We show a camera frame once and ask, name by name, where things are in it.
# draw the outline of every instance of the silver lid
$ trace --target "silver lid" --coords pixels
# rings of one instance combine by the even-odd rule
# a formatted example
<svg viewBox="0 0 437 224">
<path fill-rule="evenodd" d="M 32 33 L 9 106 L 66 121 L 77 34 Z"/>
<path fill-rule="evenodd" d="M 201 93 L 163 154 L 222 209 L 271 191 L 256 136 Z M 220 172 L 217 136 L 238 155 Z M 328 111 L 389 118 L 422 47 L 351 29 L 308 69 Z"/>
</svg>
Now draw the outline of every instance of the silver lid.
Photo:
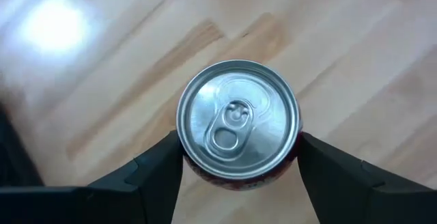
<svg viewBox="0 0 437 224">
<path fill-rule="evenodd" d="M 178 134 L 190 158 L 226 179 L 260 176 L 278 165 L 296 140 L 297 101 L 271 69 L 229 60 L 200 72 L 179 102 Z"/>
</svg>

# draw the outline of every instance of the can top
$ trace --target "can top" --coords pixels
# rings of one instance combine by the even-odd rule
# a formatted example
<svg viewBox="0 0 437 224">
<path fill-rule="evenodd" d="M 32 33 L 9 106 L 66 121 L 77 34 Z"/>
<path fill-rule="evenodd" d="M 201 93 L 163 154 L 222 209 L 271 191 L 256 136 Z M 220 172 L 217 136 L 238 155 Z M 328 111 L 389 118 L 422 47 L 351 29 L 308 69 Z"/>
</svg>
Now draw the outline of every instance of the can top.
<svg viewBox="0 0 437 224">
<path fill-rule="evenodd" d="M 229 60 L 201 71 L 179 102 L 177 129 L 190 158 L 220 178 L 270 171 L 296 141 L 300 114 L 288 84 L 273 70 Z"/>
</svg>

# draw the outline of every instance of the wood grain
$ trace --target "wood grain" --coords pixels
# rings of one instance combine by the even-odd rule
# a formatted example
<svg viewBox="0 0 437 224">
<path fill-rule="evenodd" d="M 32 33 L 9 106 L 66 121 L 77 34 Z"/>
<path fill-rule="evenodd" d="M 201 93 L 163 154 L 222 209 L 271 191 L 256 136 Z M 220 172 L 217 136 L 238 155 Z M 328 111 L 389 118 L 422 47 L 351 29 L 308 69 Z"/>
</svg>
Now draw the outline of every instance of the wood grain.
<svg viewBox="0 0 437 224">
<path fill-rule="evenodd" d="M 41 48 L 44 35 L 23 34 L 35 11 L 53 2 L 60 12 L 79 13 L 87 29 L 65 49 Z M 121 167 L 175 129 L 180 95 L 199 71 L 250 59 L 292 86 L 306 131 L 437 187 L 437 0 L 0 0 L 0 6 L 0 103 L 48 185 L 84 185 Z M 53 27 L 58 23 L 70 24 L 47 32 L 62 41 L 75 25 L 64 20 Z M 318 220 L 297 164 L 243 193 L 212 186 L 184 165 L 173 222 Z"/>
</svg>

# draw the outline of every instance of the black plastic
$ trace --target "black plastic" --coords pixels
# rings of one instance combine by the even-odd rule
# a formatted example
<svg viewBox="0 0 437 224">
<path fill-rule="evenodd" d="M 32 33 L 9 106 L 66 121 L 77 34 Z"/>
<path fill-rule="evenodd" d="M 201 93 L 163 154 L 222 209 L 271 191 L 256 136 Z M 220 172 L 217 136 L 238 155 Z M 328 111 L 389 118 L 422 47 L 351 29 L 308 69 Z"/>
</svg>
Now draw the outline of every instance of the black plastic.
<svg viewBox="0 0 437 224">
<path fill-rule="evenodd" d="M 300 174 L 320 223 L 437 223 L 437 192 L 304 133 Z"/>
<path fill-rule="evenodd" d="M 171 222 L 182 148 L 175 131 L 86 187 L 0 188 L 0 223 Z"/>
<path fill-rule="evenodd" d="M 35 166 L 0 107 L 0 186 L 42 185 Z"/>
</svg>

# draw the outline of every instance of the pull tab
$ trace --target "pull tab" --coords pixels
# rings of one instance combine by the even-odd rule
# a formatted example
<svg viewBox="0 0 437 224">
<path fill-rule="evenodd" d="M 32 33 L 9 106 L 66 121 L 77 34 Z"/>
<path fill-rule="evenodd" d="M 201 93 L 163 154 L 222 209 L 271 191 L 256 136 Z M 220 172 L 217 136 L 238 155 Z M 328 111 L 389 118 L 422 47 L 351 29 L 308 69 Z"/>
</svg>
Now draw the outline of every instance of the pull tab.
<svg viewBox="0 0 437 224">
<path fill-rule="evenodd" d="M 207 145 L 222 159 L 239 154 L 252 130 L 253 110 L 243 100 L 222 107 L 208 129 Z"/>
</svg>

